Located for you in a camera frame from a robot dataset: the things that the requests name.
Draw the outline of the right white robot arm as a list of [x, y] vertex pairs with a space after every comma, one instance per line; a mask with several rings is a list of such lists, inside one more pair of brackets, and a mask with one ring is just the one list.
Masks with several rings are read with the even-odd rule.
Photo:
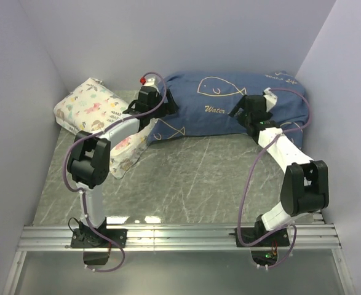
[[278, 204], [256, 222], [254, 237], [263, 246], [275, 240], [276, 229], [329, 204], [327, 164], [301, 152], [272, 120], [276, 103], [277, 96], [267, 88], [262, 95], [244, 95], [229, 113], [284, 172]]

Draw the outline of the blue fish-print pillowcase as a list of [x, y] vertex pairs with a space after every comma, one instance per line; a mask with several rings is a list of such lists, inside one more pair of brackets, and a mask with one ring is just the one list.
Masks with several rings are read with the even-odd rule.
[[244, 95], [260, 95], [270, 87], [278, 100], [272, 119], [282, 128], [307, 122], [305, 89], [286, 72], [268, 74], [242, 72], [180, 71], [165, 78], [160, 90], [171, 92], [179, 110], [157, 121], [148, 143], [182, 136], [214, 136], [245, 133], [229, 113]]

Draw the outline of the white pillow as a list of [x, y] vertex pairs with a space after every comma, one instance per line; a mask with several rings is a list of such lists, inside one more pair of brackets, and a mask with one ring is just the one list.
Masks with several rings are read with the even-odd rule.
[[148, 136], [156, 123], [157, 119], [151, 119], [142, 131], [126, 137], [112, 148], [109, 169], [116, 179], [123, 178], [125, 173], [136, 164], [142, 153], [147, 150]]

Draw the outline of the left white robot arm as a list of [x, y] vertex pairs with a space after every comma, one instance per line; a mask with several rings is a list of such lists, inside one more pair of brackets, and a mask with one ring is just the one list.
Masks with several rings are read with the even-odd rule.
[[80, 131], [67, 153], [66, 171], [76, 184], [69, 190], [78, 192], [81, 199], [79, 231], [93, 247], [106, 243], [106, 215], [103, 209], [101, 185], [109, 174], [110, 152], [127, 137], [142, 131], [151, 121], [177, 113], [178, 105], [168, 88], [162, 92], [156, 86], [144, 85], [138, 97], [119, 118], [97, 133]]

